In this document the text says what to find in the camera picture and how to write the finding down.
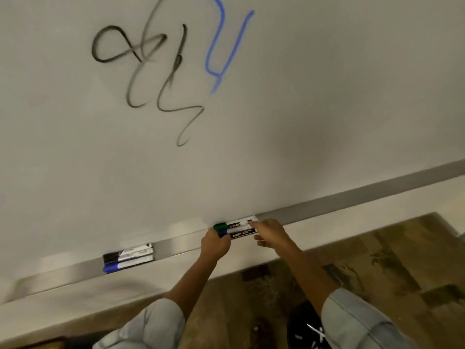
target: person's left arm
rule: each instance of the person's left arm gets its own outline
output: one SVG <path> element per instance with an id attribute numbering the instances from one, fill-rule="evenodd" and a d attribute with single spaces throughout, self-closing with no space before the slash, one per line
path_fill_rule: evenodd
<path id="1" fill-rule="evenodd" d="M 96 344 L 94 349 L 177 348 L 184 325 L 216 263 L 229 250 L 231 237 L 210 228 L 202 238 L 201 255 L 177 284 L 136 317 Z"/>

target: blue ink line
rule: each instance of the blue ink line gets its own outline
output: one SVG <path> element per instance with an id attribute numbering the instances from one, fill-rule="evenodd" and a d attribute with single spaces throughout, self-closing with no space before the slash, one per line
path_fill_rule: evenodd
<path id="1" fill-rule="evenodd" d="M 237 35 L 236 42 L 234 44 L 234 47 L 232 48 L 232 51 L 231 51 L 231 53 L 229 55 L 229 58 L 226 61 L 226 64 L 224 65 L 223 69 L 221 70 L 221 73 L 218 73 L 218 72 L 212 71 L 210 69 L 210 58 L 212 56 L 213 49 L 216 46 L 216 42 L 218 41 L 219 35 L 220 35 L 221 31 L 223 30 L 223 25 L 225 23 L 225 8 L 224 8 L 221 0 L 214 0 L 214 1 L 218 5 L 219 11 L 221 13 L 221 17 L 220 17 L 220 20 L 219 20 L 218 29 L 217 29 L 217 31 L 215 33 L 215 36 L 213 37 L 212 44 L 210 45 L 210 48 L 208 49 L 206 59 L 205 59 L 205 69 L 206 69 L 206 71 L 210 75 L 216 77 L 216 81 L 215 81 L 215 84 L 213 85 L 211 93 L 215 93 L 216 90 L 218 89 L 219 85 L 221 84 L 221 80 L 223 79 L 223 76 L 224 76 L 226 70 L 228 69 L 229 65 L 231 64 L 231 62 L 232 62 L 232 60 L 234 58 L 234 56 L 236 55 L 236 51 L 237 51 L 237 49 L 239 47 L 240 42 L 242 41 L 242 36 L 244 35 L 244 32 L 246 31 L 247 24 L 249 23 L 250 18 L 252 18 L 252 16 L 255 14 L 255 11 L 253 11 L 253 10 L 250 11 L 247 14 L 246 18 L 244 19 L 244 22 L 242 22 L 242 26 L 240 28 L 239 34 Z"/>

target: light blue sleeve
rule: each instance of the light blue sleeve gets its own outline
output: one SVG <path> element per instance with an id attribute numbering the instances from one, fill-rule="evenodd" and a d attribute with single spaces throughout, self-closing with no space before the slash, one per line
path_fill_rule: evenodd
<path id="1" fill-rule="evenodd" d="M 417 349 L 381 311 L 345 289 L 323 304 L 321 323 L 334 349 Z"/>
<path id="2" fill-rule="evenodd" d="M 136 317 L 103 337 L 93 349 L 175 349 L 185 325 L 184 315 L 172 300 L 159 299 Z"/>

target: tiled floor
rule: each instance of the tiled floor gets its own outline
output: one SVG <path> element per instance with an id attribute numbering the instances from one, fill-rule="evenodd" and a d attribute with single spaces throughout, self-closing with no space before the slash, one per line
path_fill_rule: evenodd
<path id="1" fill-rule="evenodd" d="M 433 214 L 313 250 L 340 285 L 391 317 L 423 349 L 462 348 L 465 342 L 465 246 Z M 256 317 L 274 327 L 287 348 L 290 311 L 305 299 L 282 261 L 208 282 L 186 324 L 180 348 L 249 348 Z M 153 299 L 55 328 L 48 337 L 124 324 Z M 23 345 L 45 339 L 36 333 Z"/>

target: brown shoe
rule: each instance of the brown shoe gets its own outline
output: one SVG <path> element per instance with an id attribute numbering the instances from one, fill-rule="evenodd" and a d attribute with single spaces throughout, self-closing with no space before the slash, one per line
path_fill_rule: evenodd
<path id="1" fill-rule="evenodd" d="M 273 326 L 266 318 L 256 318 L 250 331 L 250 349 L 275 348 Z"/>

